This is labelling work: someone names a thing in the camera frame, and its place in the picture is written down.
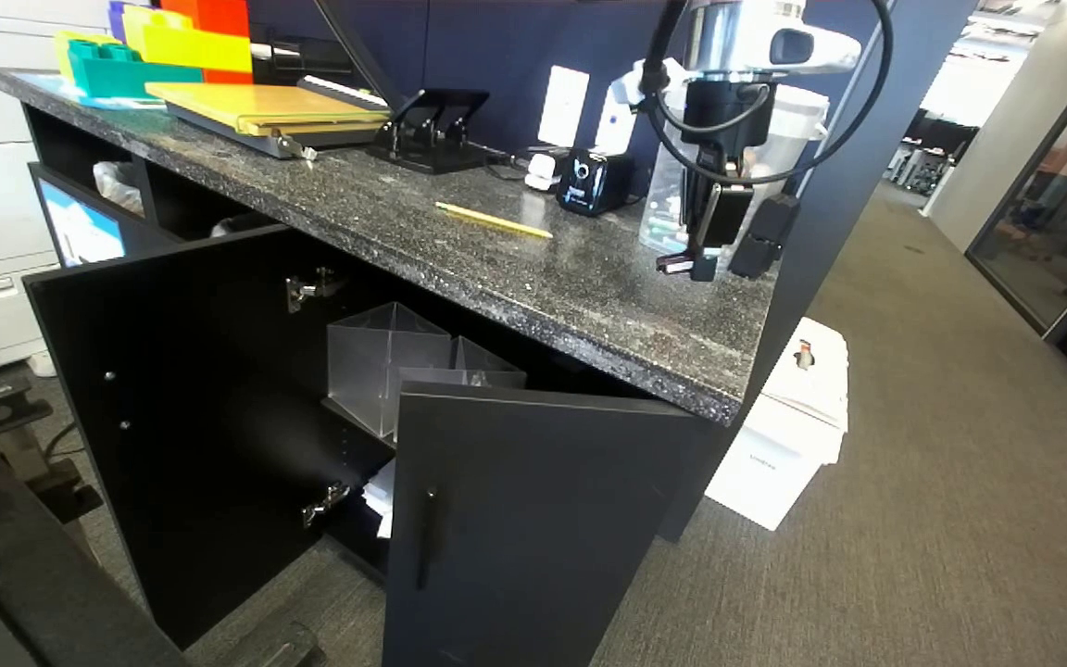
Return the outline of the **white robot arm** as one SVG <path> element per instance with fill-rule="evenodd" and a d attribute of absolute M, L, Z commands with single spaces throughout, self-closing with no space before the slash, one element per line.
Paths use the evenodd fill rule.
<path fill-rule="evenodd" d="M 803 0 L 666 0 L 639 81 L 660 143 L 643 241 L 660 275 L 760 278 L 798 218 L 798 188 L 825 155 L 824 94 L 859 43 L 803 18 Z"/>

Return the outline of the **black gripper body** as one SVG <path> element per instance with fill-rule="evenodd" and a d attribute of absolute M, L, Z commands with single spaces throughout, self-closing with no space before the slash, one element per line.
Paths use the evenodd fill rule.
<path fill-rule="evenodd" d="M 681 143 L 697 148 L 681 178 L 686 249 L 724 249 L 752 204 L 746 154 L 767 143 L 770 81 L 692 81 Z"/>

